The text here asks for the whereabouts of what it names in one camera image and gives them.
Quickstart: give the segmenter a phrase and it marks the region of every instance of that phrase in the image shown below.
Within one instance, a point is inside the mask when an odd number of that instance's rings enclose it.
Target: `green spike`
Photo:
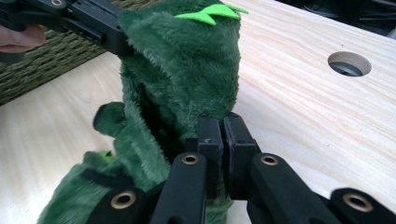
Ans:
[[[117,160],[117,157],[111,155],[111,151],[101,151],[98,154],[106,161],[108,164],[113,163]]]
[[[230,17],[234,19],[239,19],[239,15],[232,11],[229,7],[223,4],[215,4],[210,7],[206,7],[200,11],[208,15],[217,15],[223,17]]]
[[[202,12],[184,13],[175,17],[180,19],[202,21],[210,25],[216,25],[216,22],[209,15]]]
[[[226,6],[229,7],[230,9],[232,9],[232,10],[239,11],[239,12],[242,12],[242,13],[245,13],[245,14],[248,14],[248,11],[245,10],[245,9],[243,9],[243,8],[241,8],[241,7],[235,7],[235,6],[228,5],[228,4],[226,4]]]

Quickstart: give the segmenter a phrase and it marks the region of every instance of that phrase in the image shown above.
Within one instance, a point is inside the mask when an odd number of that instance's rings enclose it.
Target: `plush dinosaur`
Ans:
[[[125,223],[138,204],[115,209],[123,192],[149,199],[169,174],[197,119],[221,121],[238,90],[243,9],[218,0],[167,0],[125,10],[119,22],[134,55],[121,58],[123,102],[102,105],[95,130],[115,138],[116,157],[87,152],[62,180],[38,223]],[[231,201],[206,203],[206,223],[224,223]]]

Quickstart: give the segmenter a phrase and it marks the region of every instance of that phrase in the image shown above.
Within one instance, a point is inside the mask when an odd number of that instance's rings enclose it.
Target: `round hole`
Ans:
[[[277,165],[278,161],[272,156],[262,156],[262,162],[267,165]]]
[[[131,206],[136,200],[136,196],[130,190],[117,194],[111,200],[111,206],[115,209],[124,209]]]
[[[358,194],[347,193],[343,196],[344,202],[352,208],[361,212],[373,211],[372,204],[367,199],[361,197]]]
[[[182,161],[188,165],[193,165],[193,164],[197,163],[198,160],[199,160],[198,157],[193,156],[193,155],[185,156],[182,159]]]
[[[340,51],[330,55],[329,66],[335,72],[347,77],[362,77],[370,73],[370,62],[359,54]]]

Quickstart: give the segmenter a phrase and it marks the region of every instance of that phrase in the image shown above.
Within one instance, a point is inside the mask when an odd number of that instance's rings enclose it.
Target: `light wood surface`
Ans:
[[[396,212],[396,41],[274,1],[228,0],[242,15],[240,114],[262,151],[283,157],[315,192],[363,190]],[[364,77],[328,57],[366,58]],[[106,53],[0,106],[0,223],[35,223],[59,181],[87,150],[112,148],[92,128],[120,101],[120,61]],[[236,203],[229,223],[249,223]]]

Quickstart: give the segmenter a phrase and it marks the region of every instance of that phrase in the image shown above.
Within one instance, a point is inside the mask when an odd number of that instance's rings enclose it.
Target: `brass grommet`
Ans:
[[[127,198],[127,200],[121,201],[120,198],[123,197]],[[131,206],[134,201],[136,201],[136,195],[130,190],[125,190],[124,192],[121,192],[113,197],[111,200],[111,206],[115,209],[124,209]]]
[[[277,165],[278,160],[272,156],[262,156],[262,163],[267,165]]]
[[[367,199],[361,197],[358,194],[346,193],[344,194],[343,199],[347,205],[358,211],[366,213],[373,211],[373,205]]]
[[[198,162],[198,157],[194,156],[194,155],[187,155],[185,157],[183,157],[183,159],[181,159],[184,163],[188,164],[188,165],[193,165],[195,163]]]
[[[51,3],[58,7],[62,5],[62,0],[52,0]]]

